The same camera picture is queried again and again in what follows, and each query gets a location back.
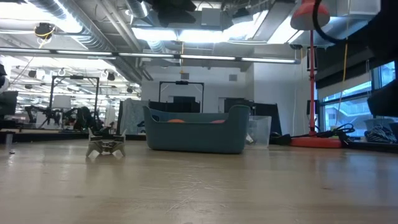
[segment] teal fabric bin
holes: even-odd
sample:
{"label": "teal fabric bin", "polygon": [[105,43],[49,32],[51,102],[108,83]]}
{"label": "teal fabric bin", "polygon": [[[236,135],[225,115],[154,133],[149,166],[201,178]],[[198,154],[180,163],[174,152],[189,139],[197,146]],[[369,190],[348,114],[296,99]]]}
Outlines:
{"label": "teal fabric bin", "polygon": [[[229,113],[221,114],[167,113],[144,106],[144,119],[151,149],[239,154],[248,131],[249,107],[236,105]],[[168,122],[171,119],[181,119],[184,123]],[[225,122],[212,123],[216,120]]]}

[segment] small robot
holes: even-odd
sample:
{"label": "small robot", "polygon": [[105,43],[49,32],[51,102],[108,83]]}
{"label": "small robot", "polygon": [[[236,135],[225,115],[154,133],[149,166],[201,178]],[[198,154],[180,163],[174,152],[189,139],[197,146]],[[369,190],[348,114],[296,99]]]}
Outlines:
{"label": "small robot", "polygon": [[115,136],[114,141],[104,142],[102,136],[95,136],[90,128],[88,128],[88,150],[86,157],[88,157],[93,151],[97,151],[102,154],[108,152],[113,154],[117,150],[120,150],[123,156],[126,156],[124,152],[124,143],[126,142],[126,130],[124,130],[121,136]]}

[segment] clear plastic bin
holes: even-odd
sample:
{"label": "clear plastic bin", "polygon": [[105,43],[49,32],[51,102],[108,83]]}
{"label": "clear plastic bin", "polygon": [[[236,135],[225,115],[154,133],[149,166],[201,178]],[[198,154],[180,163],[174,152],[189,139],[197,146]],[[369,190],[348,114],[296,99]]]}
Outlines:
{"label": "clear plastic bin", "polygon": [[250,146],[269,145],[269,136],[271,134],[270,116],[250,116],[248,135],[246,136],[246,144]]}

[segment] wooden table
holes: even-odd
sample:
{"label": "wooden table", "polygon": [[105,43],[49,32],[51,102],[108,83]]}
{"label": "wooden table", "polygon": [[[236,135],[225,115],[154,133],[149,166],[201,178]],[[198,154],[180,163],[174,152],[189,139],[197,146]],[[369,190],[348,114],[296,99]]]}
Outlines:
{"label": "wooden table", "polygon": [[398,157],[249,147],[92,155],[87,141],[0,150],[1,223],[398,223]]}

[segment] black monitor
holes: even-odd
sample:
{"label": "black monitor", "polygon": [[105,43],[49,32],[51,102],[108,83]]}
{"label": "black monitor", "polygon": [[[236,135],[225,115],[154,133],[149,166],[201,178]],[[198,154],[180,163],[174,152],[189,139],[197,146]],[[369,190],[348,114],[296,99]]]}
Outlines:
{"label": "black monitor", "polygon": [[15,114],[17,96],[17,91],[5,91],[0,93],[0,116]]}

